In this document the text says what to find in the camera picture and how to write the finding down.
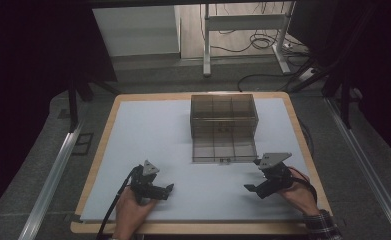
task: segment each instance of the power cord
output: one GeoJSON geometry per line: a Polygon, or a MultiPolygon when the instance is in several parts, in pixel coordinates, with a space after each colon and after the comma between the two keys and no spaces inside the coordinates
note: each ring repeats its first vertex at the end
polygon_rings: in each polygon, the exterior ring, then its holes
{"type": "Polygon", "coordinates": [[[310,150],[311,156],[314,155],[314,144],[313,144],[313,138],[311,137],[310,129],[305,125],[303,121],[299,117],[297,117],[298,122],[300,123],[301,126],[301,131],[304,135],[305,140],[307,141],[307,146],[308,149],[310,150]]]}
{"type": "Polygon", "coordinates": [[[291,170],[294,170],[296,171],[297,173],[299,173],[301,175],[301,177],[303,179],[300,179],[300,178],[296,178],[296,177],[291,177],[291,180],[294,181],[294,182],[298,182],[298,183],[301,183],[303,184],[304,186],[307,187],[307,189],[311,192],[311,194],[313,194],[313,198],[314,198],[314,201],[316,202],[317,204],[317,191],[316,189],[314,188],[313,185],[311,185],[311,183],[308,181],[308,179],[306,177],[304,177],[304,175],[298,171],[297,169],[295,168],[292,168],[292,167],[288,167],[289,169],[291,170]]]}
{"type": "MultiPolygon", "coordinates": [[[[263,14],[264,14],[266,6],[267,6],[267,4],[264,4],[264,7],[261,10],[263,14]]],[[[226,9],[226,5],[225,4],[224,4],[224,9],[225,9],[226,13],[228,15],[230,15],[229,12],[226,9]]],[[[204,29],[202,27],[202,11],[201,10],[202,10],[201,9],[201,5],[199,5],[199,19],[200,19],[200,25],[201,25],[201,34],[202,34],[202,39],[204,39],[204,41],[205,41],[204,29]]],[[[217,4],[216,4],[216,15],[218,15],[217,4]]],[[[219,31],[219,33],[220,34],[230,34],[230,33],[233,33],[235,31],[236,30],[231,30],[231,31],[228,31],[228,32],[221,32],[221,31],[219,31]]],[[[243,48],[243,49],[233,50],[233,49],[227,49],[227,48],[220,47],[220,46],[210,46],[210,48],[221,49],[221,50],[224,50],[224,51],[227,51],[227,52],[240,53],[240,52],[244,52],[244,51],[248,50],[251,46],[253,46],[255,49],[262,50],[262,49],[270,48],[274,43],[276,43],[278,32],[276,33],[275,37],[271,37],[271,36],[267,35],[266,31],[264,31],[264,30],[263,30],[262,34],[261,33],[257,33],[257,32],[258,32],[258,30],[255,30],[254,34],[252,34],[250,36],[250,43],[249,43],[249,45],[247,47],[243,48]],[[261,46],[261,45],[257,44],[257,42],[263,42],[266,45],[265,46],[261,46]]]]}
{"type": "Polygon", "coordinates": [[[115,205],[117,204],[118,199],[120,198],[121,193],[123,192],[124,188],[127,186],[127,183],[129,182],[130,177],[135,172],[135,169],[136,168],[133,168],[132,171],[130,171],[129,175],[124,180],[123,185],[121,185],[120,189],[117,191],[117,194],[116,194],[113,202],[111,203],[111,206],[110,206],[110,208],[107,211],[107,214],[105,214],[104,220],[102,220],[101,227],[99,228],[98,234],[96,235],[96,240],[101,240],[102,234],[104,232],[105,225],[107,224],[107,221],[110,218],[110,215],[111,215],[112,211],[114,210],[115,205]]]}
{"type": "Polygon", "coordinates": [[[291,73],[291,74],[286,74],[286,75],[274,75],[274,74],[262,74],[262,73],[247,75],[238,81],[238,83],[237,83],[238,91],[242,92],[242,89],[240,87],[241,83],[251,77],[290,77],[285,85],[283,85],[282,87],[280,87],[276,90],[278,92],[280,92],[280,91],[288,92],[289,85],[292,82],[294,82],[300,76],[300,74],[305,72],[305,70],[307,70],[311,65],[313,65],[314,62],[315,62],[315,60],[313,58],[308,58],[308,60],[303,65],[301,65],[301,67],[298,69],[297,72],[291,73]]]}

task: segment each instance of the black curtain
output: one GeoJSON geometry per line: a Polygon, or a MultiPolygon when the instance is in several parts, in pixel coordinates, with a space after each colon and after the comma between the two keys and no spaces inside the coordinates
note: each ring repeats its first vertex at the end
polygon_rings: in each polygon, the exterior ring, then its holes
{"type": "Polygon", "coordinates": [[[0,1],[0,196],[70,76],[116,81],[92,10],[0,1]]]}
{"type": "Polygon", "coordinates": [[[360,109],[391,146],[391,1],[381,1],[353,49],[349,77],[360,109]]]}

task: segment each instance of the sleeve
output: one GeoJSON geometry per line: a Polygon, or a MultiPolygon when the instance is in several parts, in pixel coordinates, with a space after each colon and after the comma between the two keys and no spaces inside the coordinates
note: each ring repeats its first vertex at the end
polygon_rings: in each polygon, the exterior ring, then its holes
{"type": "Polygon", "coordinates": [[[328,211],[320,210],[320,215],[306,216],[304,222],[311,240],[341,240],[342,235],[333,223],[328,211]]]}

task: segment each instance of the human hand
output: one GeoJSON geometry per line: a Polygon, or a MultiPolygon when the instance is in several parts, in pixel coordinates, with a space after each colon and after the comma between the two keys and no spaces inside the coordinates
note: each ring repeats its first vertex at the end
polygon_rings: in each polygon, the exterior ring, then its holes
{"type": "Polygon", "coordinates": [[[135,193],[126,187],[116,204],[116,228],[113,238],[128,240],[145,221],[158,200],[151,199],[145,205],[139,205],[135,193]]]}
{"type": "MultiPolygon", "coordinates": [[[[306,175],[302,174],[295,168],[288,168],[291,171],[292,177],[306,180],[307,182],[310,181],[306,175]]],[[[320,210],[317,207],[313,194],[304,184],[294,182],[290,188],[280,190],[278,193],[303,214],[307,216],[320,214],[320,210]]]]}

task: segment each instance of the black cable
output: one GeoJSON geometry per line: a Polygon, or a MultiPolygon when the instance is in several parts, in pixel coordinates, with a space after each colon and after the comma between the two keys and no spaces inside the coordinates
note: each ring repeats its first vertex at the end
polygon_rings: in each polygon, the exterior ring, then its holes
{"type": "Polygon", "coordinates": [[[294,181],[294,182],[298,182],[298,183],[301,183],[303,184],[304,186],[307,187],[307,189],[311,192],[311,194],[313,194],[313,198],[314,198],[314,201],[317,203],[317,191],[316,189],[314,188],[314,186],[310,183],[310,181],[308,181],[308,179],[306,177],[304,177],[304,175],[298,171],[298,169],[295,169],[293,167],[288,167],[289,169],[292,169],[294,170],[295,172],[297,172],[299,175],[301,175],[301,177],[303,179],[300,179],[300,178],[296,178],[296,177],[291,177],[291,180],[294,181]]]}
{"type": "Polygon", "coordinates": [[[132,171],[130,171],[129,175],[127,178],[124,180],[123,185],[121,185],[120,189],[117,191],[117,194],[111,203],[110,208],[108,209],[107,213],[105,214],[104,220],[102,220],[101,227],[99,228],[98,234],[96,235],[96,240],[101,240],[102,233],[104,232],[105,225],[107,224],[108,219],[110,218],[110,215],[112,211],[115,208],[115,205],[118,202],[118,199],[120,198],[121,193],[123,192],[124,188],[127,186],[127,183],[129,182],[130,177],[132,176],[133,172],[135,171],[136,168],[133,168],[132,171]]]}
{"type": "Polygon", "coordinates": [[[273,7],[272,7],[272,12],[271,13],[273,13],[275,6],[276,6],[276,2],[273,2],[273,7]]]}
{"type": "Polygon", "coordinates": [[[267,2],[265,3],[261,3],[262,5],[262,8],[261,8],[261,14],[264,14],[266,12],[266,8],[267,8],[267,2]]]}
{"type": "Polygon", "coordinates": [[[252,11],[252,14],[255,13],[255,10],[257,10],[257,8],[260,6],[260,3],[257,4],[257,6],[254,8],[254,11],[252,11]]]}
{"type": "Polygon", "coordinates": [[[291,61],[291,58],[292,57],[300,57],[299,55],[291,55],[291,56],[286,56],[286,61],[291,64],[292,66],[295,66],[295,67],[301,67],[303,64],[296,64],[294,62],[291,61]]]}
{"type": "MultiPolygon", "coordinates": [[[[215,6],[216,6],[216,16],[218,16],[219,15],[219,13],[218,13],[218,7],[217,7],[217,3],[215,4],[215,6]]],[[[224,10],[227,12],[227,15],[229,15],[229,12],[226,10],[226,4],[223,4],[223,6],[224,6],[224,10]]],[[[219,33],[220,34],[230,34],[230,33],[233,33],[235,30],[231,30],[231,31],[227,31],[227,32],[222,32],[222,31],[219,31],[219,33]]]]}
{"type": "Polygon", "coordinates": [[[307,146],[308,149],[310,150],[311,156],[314,155],[314,144],[313,144],[313,138],[311,137],[310,129],[305,125],[303,121],[299,117],[298,122],[300,123],[301,126],[301,131],[303,132],[304,138],[307,140],[307,146]]]}
{"type": "MultiPolygon", "coordinates": [[[[199,20],[200,20],[200,24],[201,24],[201,34],[202,34],[202,39],[205,40],[205,35],[204,35],[204,29],[202,27],[202,11],[201,11],[201,5],[199,5],[199,20]]],[[[236,30],[230,30],[229,32],[220,32],[220,34],[229,34],[229,33],[232,33],[232,32],[235,32],[236,30]]],[[[250,36],[250,43],[247,47],[243,48],[243,49],[240,49],[240,50],[232,50],[232,49],[227,49],[227,48],[224,48],[224,47],[219,47],[219,46],[210,46],[210,48],[216,48],[216,49],[221,49],[221,50],[224,50],[224,51],[228,51],[228,52],[233,52],[233,53],[240,53],[240,52],[244,52],[246,51],[248,48],[250,48],[251,46],[253,46],[254,48],[256,49],[266,49],[266,48],[269,48],[271,47],[273,44],[276,43],[276,39],[277,39],[277,36],[278,36],[278,32],[276,33],[275,37],[271,37],[271,36],[268,36],[267,34],[261,34],[261,33],[257,33],[257,30],[254,32],[254,34],[252,34],[250,36]],[[258,45],[256,42],[265,42],[266,43],[266,46],[260,46],[258,45]]]]}
{"type": "Polygon", "coordinates": [[[230,15],[230,13],[227,11],[227,9],[226,9],[226,4],[223,4],[223,8],[224,8],[224,10],[226,11],[226,13],[227,13],[227,15],[230,15]]]}
{"type": "Polygon", "coordinates": [[[315,62],[314,58],[311,57],[308,58],[308,60],[298,69],[298,71],[292,75],[292,77],[288,80],[288,82],[282,87],[278,88],[276,91],[288,92],[289,85],[295,80],[297,80],[300,74],[304,73],[311,65],[314,64],[314,62],[315,62]]]}
{"type": "Polygon", "coordinates": [[[248,75],[248,76],[245,76],[243,78],[241,78],[239,81],[238,81],[238,84],[237,84],[237,87],[238,87],[238,91],[239,92],[242,92],[242,89],[240,87],[240,84],[242,83],[242,81],[244,81],[245,79],[247,78],[250,78],[250,77],[289,77],[289,76],[292,76],[294,75],[293,74],[288,74],[288,75],[273,75],[273,74],[262,74],[262,73],[259,73],[259,74],[251,74],[251,75],[248,75]]]}

